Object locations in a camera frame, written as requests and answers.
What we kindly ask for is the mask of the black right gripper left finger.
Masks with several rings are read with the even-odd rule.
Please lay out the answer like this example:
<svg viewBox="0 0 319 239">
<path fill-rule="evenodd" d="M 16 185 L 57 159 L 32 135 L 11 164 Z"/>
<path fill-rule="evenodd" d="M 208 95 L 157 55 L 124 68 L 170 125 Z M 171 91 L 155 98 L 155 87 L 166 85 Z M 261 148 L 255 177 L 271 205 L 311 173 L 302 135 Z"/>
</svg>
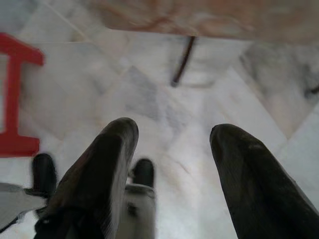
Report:
<svg viewBox="0 0 319 239">
<path fill-rule="evenodd" d="M 62 177 L 35 225 L 35 238 L 115 238 L 138 138 L 130 118 L 103 128 Z"/>
</svg>

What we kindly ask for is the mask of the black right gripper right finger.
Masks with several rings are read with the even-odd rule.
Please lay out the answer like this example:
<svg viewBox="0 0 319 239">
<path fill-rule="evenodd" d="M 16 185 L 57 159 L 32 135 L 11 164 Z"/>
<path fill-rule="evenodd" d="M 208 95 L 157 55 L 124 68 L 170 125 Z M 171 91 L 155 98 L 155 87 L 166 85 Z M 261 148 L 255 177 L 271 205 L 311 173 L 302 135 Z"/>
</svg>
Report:
<svg viewBox="0 0 319 239">
<path fill-rule="evenodd" d="M 318 238 L 318 210 L 262 141 L 218 124 L 210 147 L 238 238 Z"/>
</svg>

